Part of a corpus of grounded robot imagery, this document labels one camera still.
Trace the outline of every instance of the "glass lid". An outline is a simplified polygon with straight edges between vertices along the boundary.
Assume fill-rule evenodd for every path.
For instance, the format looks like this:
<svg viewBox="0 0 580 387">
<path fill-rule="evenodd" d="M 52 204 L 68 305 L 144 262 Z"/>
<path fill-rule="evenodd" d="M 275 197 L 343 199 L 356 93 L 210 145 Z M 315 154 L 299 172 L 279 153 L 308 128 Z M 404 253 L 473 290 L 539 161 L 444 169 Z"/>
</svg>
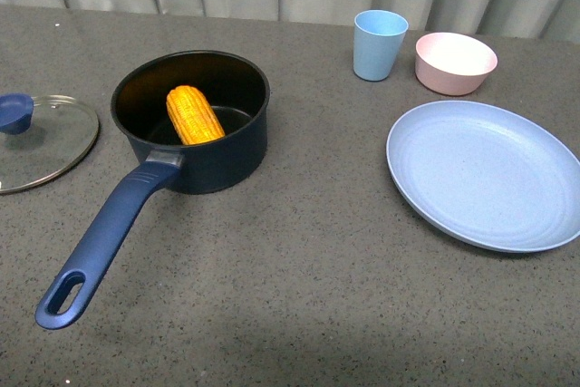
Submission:
<svg viewBox="0 0 580 387">
<path fill-rule="evenodd" d="M 73 97 L 0 96 L 0 195 L 60 176 L 87 154 L 98 132 L 96 112 Z"/>
</svg>

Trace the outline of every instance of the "saucepan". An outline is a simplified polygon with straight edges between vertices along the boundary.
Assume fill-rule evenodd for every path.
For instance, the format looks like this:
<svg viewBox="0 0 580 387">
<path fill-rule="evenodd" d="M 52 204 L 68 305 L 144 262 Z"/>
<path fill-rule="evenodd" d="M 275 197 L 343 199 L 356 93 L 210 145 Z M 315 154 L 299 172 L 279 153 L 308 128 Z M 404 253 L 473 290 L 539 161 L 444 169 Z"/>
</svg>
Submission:
<svg viewBox="0 0 580 387">
<path fill-rule="evenodd" d="M 181 145 L 166 97 L 184 84 L 204 93 L 225 137 Z M 254 172 L 266 154 L 269 94 L 264 73 L 231 53 L 172 53 L 127 75 L 112 95 L 111 116 L 140 164 L 119 182 L 89 225 L 40 301 L 36 322 L 59 329 L 81 317 L 155 191 L 206 194 L 232 187 Z"/>
</svg>

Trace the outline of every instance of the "cup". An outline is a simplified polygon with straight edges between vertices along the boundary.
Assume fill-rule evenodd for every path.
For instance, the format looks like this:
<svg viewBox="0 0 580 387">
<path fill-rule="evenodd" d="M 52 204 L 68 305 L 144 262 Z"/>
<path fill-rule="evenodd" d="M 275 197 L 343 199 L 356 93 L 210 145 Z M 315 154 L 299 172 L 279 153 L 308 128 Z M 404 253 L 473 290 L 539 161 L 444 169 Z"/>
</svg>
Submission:
<svg viewBox="0 0 580 387">
<path fill-rule="evenodd" d="M 354 17 L 354 72 L 365 81 L 378 82 L 389 76 L 407 20 L 391 11 L 369 10 Z"/>
</svg>

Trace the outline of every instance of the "lid knob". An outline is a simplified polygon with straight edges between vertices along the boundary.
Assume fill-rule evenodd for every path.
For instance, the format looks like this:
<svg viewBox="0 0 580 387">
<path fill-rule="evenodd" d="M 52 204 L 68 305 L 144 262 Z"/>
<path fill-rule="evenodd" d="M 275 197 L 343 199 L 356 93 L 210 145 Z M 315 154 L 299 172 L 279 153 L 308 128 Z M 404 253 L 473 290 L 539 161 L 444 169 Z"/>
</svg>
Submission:
<svg viewBox="0 0 580 387">
<path fill-rule="evenodd" d="M 18 135 L 28 130 L 33 117 L 34 101 L 27 94 L 0 95 L 0 131 Z"/>
</svg>

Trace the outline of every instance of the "corn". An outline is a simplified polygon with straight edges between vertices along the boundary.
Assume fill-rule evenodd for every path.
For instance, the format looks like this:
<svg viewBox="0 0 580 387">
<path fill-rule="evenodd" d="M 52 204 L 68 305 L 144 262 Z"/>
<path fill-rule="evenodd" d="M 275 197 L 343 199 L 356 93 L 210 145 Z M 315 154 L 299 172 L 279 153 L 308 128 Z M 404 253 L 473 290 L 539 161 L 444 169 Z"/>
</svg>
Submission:
<svg viewBox="0 0 580 387">
<path fill-rule="evenodd" d="M 203 93 L 192 86 L 178 86 L 167 96 L 167 112 L 184 145 L 200 144 L 225 136 L 218 117 Z"/>
</svg>

